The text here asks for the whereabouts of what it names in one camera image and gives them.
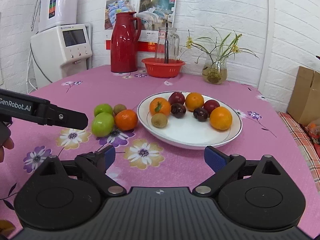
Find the person's left hand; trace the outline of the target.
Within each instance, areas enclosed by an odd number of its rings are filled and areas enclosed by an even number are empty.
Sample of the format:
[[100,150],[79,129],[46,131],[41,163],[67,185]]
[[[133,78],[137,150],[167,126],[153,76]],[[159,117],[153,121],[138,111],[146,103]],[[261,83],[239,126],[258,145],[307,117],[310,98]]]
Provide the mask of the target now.
[[3,162],[4,160],[4,153],[5,153],[5,149],[7,150],[12,150],[14,148],[14,142],[11,139],[11,137],[9,137],[1,146],[0,146],[0,163]]

